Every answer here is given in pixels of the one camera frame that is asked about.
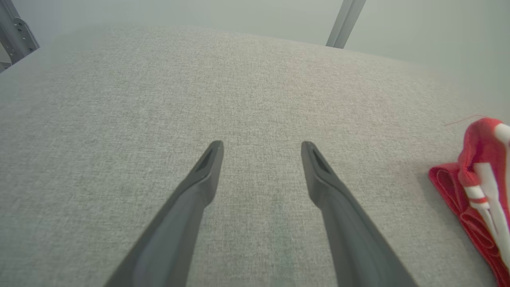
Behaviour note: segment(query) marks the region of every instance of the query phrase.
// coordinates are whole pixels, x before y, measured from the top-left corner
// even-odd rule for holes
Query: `white wall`
[[[437,67],[510,98],[509,0],[366,0],[345,48]]]
[[[195,25],[325,45],[342,0],[12,0],[41,46],[106,22]]]

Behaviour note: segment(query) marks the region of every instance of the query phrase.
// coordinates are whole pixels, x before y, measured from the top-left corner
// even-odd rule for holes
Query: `fabric texture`
[[[314,142],[420,286],[494,277],[427,178],[473,114],[438,74],[187,27],[76,31],[0,74],[0,285],[100,286],[210,142],[225,155],[188,286],[334,286]]]

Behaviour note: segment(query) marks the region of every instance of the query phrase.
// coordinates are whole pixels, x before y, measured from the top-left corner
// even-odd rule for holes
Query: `red cloth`
[[[460,171],[456,162],[445,163],[430,169],[428,176],[448,207],[458,217],[473,245],[491,267],[498,286],[510,287],[510,275],[501,260],[499,249],[478,211],[469,205],[468,197],[458,180]]]
[[[499,287],[510,287],[510,275],[506,267],[498,245],[493,239],[490,229],[479,212],[486,213],[489,208],[495,208],[491,211],[491,226],[498,224],[492,219],[506,218],[506,222],[499,220],[499,224],[504,224],[508,228],[507,222],[510,222],[508,211],[507,192],[510,192],[510,183],[507,185],[505,177],[510,171],[507,170],[507,161],[510,162],[508,147],[510,140],[510,128],[505,126],[500,120],[494,118],[483,118],[472,123],[466,130],[464,136],[464,148],[458,157],[458,163],[446,163],[435,166],[429,171],[429,178],[439,191],[446,204],[458,217],[462,227],[468,234],[474,246],[485,258],[491,267]],[[475,164],[490,164],[490,172],[493,175],[487,176],[487,169],[480,170],[481,174],[475,171]],[[480,184],[481,175],[484,175],[487,183],[490,177],[493,177],[497,183],[497,190],[486,186],[482,191]],[[492,207],[489,206],[487,197],[490,194],[499,195],[499,200],[492,201]],[[497,237],[501,242],[499,244],[508,244],[504,238],[504,233],[500,233],[501,225],[492,227],[497,232]]]

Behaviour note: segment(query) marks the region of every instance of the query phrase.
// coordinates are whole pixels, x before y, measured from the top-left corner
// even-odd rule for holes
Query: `gray metal frame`
[[[343,49],[366,0],[344,0],[326,46]]]
[[[0,0],[0,43],[12,64],[39,48],[30,28],[19,17],[11,0]]]

